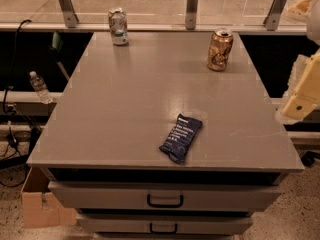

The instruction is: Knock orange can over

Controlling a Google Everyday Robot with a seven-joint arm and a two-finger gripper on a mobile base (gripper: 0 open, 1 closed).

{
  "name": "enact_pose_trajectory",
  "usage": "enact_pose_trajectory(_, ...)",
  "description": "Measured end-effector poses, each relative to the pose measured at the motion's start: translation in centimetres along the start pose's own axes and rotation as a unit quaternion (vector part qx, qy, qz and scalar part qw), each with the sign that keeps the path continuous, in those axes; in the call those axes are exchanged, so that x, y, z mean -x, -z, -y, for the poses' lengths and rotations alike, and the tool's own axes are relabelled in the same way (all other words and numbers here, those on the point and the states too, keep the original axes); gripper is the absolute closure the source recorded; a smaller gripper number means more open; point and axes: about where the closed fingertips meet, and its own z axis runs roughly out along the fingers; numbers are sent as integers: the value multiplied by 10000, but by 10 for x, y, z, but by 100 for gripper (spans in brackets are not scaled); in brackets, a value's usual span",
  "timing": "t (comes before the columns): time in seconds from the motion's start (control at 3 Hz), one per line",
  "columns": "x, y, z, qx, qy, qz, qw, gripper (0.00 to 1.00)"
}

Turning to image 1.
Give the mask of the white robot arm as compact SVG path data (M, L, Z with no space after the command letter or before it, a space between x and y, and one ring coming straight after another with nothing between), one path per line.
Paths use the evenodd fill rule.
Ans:
M311 0L307 38L320 46L320 0ZM284 125L301 122L320 105L320 50L310 57L299 54L294 62L275 119Z

